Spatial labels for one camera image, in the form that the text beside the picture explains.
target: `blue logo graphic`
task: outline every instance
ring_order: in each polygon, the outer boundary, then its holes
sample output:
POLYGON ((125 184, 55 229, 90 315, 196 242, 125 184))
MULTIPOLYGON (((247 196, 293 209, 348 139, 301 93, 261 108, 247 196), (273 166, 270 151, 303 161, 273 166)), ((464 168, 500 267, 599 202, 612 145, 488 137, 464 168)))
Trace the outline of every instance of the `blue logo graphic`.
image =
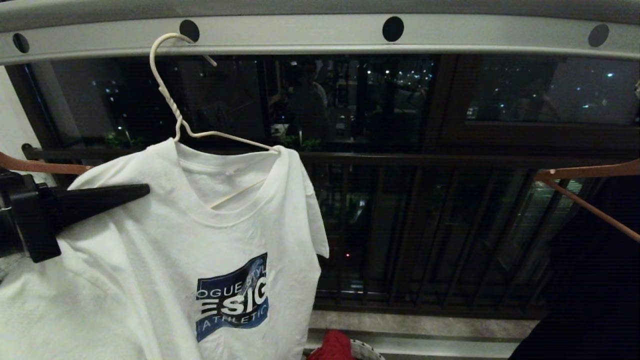
POLYGON ((250 329, 269 313, 267 254, 257 256, 227 275, 198 279, 196 300, 202 317, 196 321, 198 342, 221 327, 250 329))

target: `t-shirt sleeve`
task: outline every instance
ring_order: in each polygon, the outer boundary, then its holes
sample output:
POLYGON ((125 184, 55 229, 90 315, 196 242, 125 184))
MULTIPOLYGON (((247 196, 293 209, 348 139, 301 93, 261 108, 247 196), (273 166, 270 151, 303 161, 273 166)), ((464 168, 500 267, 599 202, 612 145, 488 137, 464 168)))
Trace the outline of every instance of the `t-shirt sleeve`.
POLYGON ((23 259, 0 284, 0 357, 144 359, 119 299, 61 258, 23 259))
POLYGON ((329 243, 326 239, 326 232, 324 231, 324 222, 322 220, 322 213, 320 212, 320 205, 318 205, 318 199, 316 198, 316 192, 314 186, 307 175, 305 167, 302 168, 302 177, 305 183, 305 196, 307 198, 307 218, 309 220, 309 230, 311 231, 311 241, 316 250, 316 254, 329 258, 329 243))

